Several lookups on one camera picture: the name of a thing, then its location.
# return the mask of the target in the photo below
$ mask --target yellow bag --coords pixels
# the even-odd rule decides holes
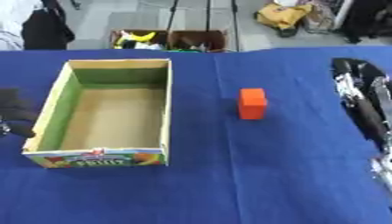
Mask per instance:
[[[257,21],[283,30],[294,26],[299,19],[311,11],[311,3],[295,7],[283,7],[269,3],[257,12]]]

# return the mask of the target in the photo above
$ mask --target red block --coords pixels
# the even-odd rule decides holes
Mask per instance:
[[[263,119],[267,104],[268,102],[262,88],[242,88],[240,90],[238,107],[241,119]]]

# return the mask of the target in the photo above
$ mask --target open cardboard box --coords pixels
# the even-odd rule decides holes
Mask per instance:
[[[23,154],[47,168],[167,165],[168,59],[70,60]]]
[[[125,32],[127,33],[133,33],[138,36],[144,36],[147,35],[151,32],[155,32],[156,35],[154,38],[152,38],[151,41],[149,41],[152,44],[160,44],[162,46],[167,45],[167,31],[165,30],[131,30],[131,29],[124,29]],[[121,31],[112,31],[110,33],[110,47],[112,49],[115,49],[116,42],[118,39],[122,36]]]
[[[169,34],[169,46],[171,49],[179,49],[179,41],[186,40],[187,44],[199,46],[205,43],[208,51],[222,53],[226,49],[225,31],[172,31]]]

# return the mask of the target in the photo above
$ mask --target blue table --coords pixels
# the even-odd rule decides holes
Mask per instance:
[[[332,57],[392,71],[392,48],[0,52],[0,87],[40,110],[67,60],[171,58],[169,167],[46,170],[0,139],[0,223],[391,223],[370,173],[377,149],[334,93]],[[241,121],[239,88],[264,88],[265,119]]]

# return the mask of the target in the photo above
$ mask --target gray floor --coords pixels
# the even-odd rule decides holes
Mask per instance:
[[[118,29],[165,29],[173,0],[78,0],[81,10],[74,10],[69,0],[60,0],[67,12],[67,22],[76,33],[69,49],[109,48],[109,33]],[[203,30],[207,0],[179,0],[173,30]],[[335,34],[309,34],[301,30],[293,38],[279,38],[275,31],[258,24],[252,13],[269,0],[237,0],[238,24],[243,51],[294,46],[343,46],[345,40]],[[226,30],[227,49],[234,49],[231,0],[212,0],[212,28]],[[359,46],[385,46],[392,38],[365,38]]]

